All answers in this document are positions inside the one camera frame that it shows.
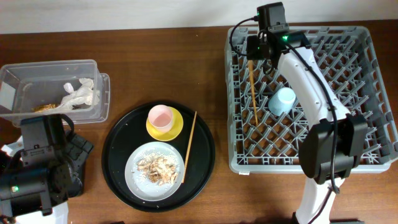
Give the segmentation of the light blue cup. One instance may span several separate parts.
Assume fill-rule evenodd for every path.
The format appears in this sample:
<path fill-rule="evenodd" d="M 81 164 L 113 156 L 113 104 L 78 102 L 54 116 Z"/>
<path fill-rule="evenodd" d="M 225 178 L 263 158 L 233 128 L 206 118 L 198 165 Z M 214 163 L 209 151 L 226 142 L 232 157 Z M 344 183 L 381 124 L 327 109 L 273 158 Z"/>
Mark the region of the light blue cup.
<path fill-rule="evenodd" d="M 288 87 L 280 88 L 269 100 L 269 110 L 275 116 L 288 113 L 292 109 L 295 99 L 296 95 L 293 89 Z"/>

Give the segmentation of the yellow bowl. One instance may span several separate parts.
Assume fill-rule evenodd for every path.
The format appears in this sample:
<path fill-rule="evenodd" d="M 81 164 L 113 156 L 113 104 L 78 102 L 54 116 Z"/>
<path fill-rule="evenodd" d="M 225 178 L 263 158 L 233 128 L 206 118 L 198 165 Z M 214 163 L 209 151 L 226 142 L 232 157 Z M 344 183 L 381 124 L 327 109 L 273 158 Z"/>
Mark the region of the yellow bowl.
<path fill-rule="evenodd" d="M 158 141 L 171 141 L 173 139 L 175 139 L 180 132 L 182 131 L 183 128 L 183 117 L 180 114 L 180 112 L 178 110 L 176 110 L 175 108 L 169 106 L 173 112 L 173 125 L 172 125 L 172 129 L 166 133 L 162 133 L 159 132 L 158 130 L 156 130 L 149 122 L 148 120 L 148 116 L 147 116 L 147 120 L 146 120 L 146 129 L 147 132 L 150 134 L 151 137 L 153 137 L 154 139 L 158 140 Z"/>

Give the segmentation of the pink cup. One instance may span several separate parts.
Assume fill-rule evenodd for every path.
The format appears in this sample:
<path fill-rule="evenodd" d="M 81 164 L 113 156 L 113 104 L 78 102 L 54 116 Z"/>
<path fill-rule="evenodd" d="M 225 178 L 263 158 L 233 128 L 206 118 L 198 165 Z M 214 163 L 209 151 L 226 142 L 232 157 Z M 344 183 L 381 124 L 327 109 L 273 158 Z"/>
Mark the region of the pink cup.
<path fill-rule="evenodd" d="M 173 112 L 169 106 L 156 105 L 148 114 L 150 124 L 159 132 L 166 133 L 172 129 Z"/>

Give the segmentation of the peanut shells and rice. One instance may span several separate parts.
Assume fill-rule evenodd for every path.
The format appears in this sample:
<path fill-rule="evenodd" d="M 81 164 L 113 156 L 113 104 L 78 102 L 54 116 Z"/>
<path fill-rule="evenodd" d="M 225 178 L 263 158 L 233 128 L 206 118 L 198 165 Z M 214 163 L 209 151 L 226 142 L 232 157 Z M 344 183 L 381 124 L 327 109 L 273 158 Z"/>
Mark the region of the peanut shells and rice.
<path fill-rule="evenodd" d="M 153 152 L 137 163 L 137 170 L 152 183 L 173 185 L 179 176 L 177 159 L 173 155 Z"/>

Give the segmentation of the grey round plate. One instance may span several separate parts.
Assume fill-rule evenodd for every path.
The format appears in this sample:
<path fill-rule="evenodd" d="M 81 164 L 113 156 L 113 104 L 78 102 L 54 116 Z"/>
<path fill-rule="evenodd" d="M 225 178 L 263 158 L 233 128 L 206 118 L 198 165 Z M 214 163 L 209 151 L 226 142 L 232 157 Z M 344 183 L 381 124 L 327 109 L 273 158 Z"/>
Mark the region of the grey round plate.
<path fill-rule="evenodd" d="M 173 185 L 164 184 L 157 185 L 150 182 L 142 172 L 137 170 L 137 163 L 143 159 L 144 156 L 149 155 L 153 152 L 159 152 L 165 155 L 173 155 L 177 159 L 178 174 L 177 180 Z M 124 178 L 128 189 L 133 195 L 139 199 L 156 202 L 173 195 L 182 183 L 182 177 L 184 172 L 184 161 L 180 153 L 171 146 L 164 142 L 149 142 L 139 146 L 130 156 L 126 162 Z"/>

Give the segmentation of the white tissue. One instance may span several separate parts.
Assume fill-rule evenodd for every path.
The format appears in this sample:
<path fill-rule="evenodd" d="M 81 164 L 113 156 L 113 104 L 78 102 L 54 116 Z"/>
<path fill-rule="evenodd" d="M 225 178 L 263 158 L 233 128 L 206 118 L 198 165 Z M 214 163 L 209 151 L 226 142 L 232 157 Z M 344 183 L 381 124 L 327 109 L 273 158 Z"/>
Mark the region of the white tissue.
<path fill-rule="evenodd" d="M 94 81 L 90 78 L 80 78 L 81 86 L 75 90 L 71 83 L 64 84 L 63 88 L 68 93 L 57 106 L 60 111 L 71 111 L 77 105 L 97 105 L 100 101 L 100 91 L 94 90 Z"/>

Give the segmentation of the gold foil wrapper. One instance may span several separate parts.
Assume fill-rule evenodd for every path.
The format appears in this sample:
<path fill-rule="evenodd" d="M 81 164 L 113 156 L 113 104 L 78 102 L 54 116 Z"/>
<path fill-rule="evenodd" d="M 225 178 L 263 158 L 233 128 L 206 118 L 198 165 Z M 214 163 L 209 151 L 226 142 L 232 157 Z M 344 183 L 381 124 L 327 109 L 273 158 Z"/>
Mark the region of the gold foil wrapper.
<path fill-rule="evenodd" d="M 47 105 L 40 105 L 37 106 L 35 108 L 33 108 L 33 112 L 35 113 L 39 113 L 45 110 L 51 110 L 51 109 L 55 109 L 58 105 L 57 104 L 47 104 Z"/>

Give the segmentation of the wooden chopstick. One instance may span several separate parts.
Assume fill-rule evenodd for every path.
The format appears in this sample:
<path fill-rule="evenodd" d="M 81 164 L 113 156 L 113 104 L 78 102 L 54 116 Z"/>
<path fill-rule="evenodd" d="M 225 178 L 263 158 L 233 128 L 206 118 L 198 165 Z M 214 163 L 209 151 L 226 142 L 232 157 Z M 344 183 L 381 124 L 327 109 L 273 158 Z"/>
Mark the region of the wooden chopstick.
<path fill-rule="evenodd" d="M 253 64 L 253 61 L 248 60 L 247 65 L 248 65 L 248 70 L 249 70 L 249 81 L 250 81 L 250 85 L 251 85 L 251 96 L 252 96 L 254 117 L 255 117 L 255 122 L 256 122 L 256 126 L 257 126 L 258 118 L 257 118 L 256 96 L 255 96 L 255 90 L 254 90 L 254 64 Z"/>
<path fill-rule="evenodd" d="M 195 130 L 196 119 L 197 119 L 197 111 L 195 111 L 195 114 L 193 117 L 192 127 L 190 130 L 190 135 L 189 135 L 189 139 L 188 139 L 188 146 L 187 146 L 185 162 L 184 162 L 184 172 L 183 172 L 183 177 L 182 177 L 182 184 L 185 182 L 185 176 L 187 173 L 187 166 L 188 166 L 188 160 L 189 160 L 189 155 L 190 155 L 190 149 L 191 149 L 191 145 L 192 145 L 193 133 Z"/>

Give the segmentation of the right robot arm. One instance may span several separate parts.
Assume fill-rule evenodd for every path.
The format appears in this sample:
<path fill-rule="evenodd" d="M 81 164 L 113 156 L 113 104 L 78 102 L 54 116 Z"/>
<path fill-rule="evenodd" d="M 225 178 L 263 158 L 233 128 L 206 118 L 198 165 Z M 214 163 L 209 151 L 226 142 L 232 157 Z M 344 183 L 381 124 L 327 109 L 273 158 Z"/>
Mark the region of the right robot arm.
<path fill-rule="evenodd" d="M 308 122 L 298 150 L 306 176 L 303 198 L 293 223 L 329 223 L 340 187 L 359 165 L 368 123 L 352 115 L 325 80 L 309 40 L 292 31 L 282 2 L 259 6 L 253 17 L 259 33 L 250 41 L 248 57 L 269 59 L 293 89 Z"/>

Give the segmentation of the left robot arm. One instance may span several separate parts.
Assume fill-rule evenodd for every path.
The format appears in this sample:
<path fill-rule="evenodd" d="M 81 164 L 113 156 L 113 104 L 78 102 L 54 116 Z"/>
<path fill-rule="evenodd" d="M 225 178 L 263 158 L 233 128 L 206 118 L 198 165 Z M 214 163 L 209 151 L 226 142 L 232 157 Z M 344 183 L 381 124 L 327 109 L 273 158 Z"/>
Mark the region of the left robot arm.
<path fill-rule="evenodd" d="M 68 199 L 82 194 L 94 145 L 65 114 L 21 121 L 22 146 L 1 170 L 1 223 L 67 223 Z"/>

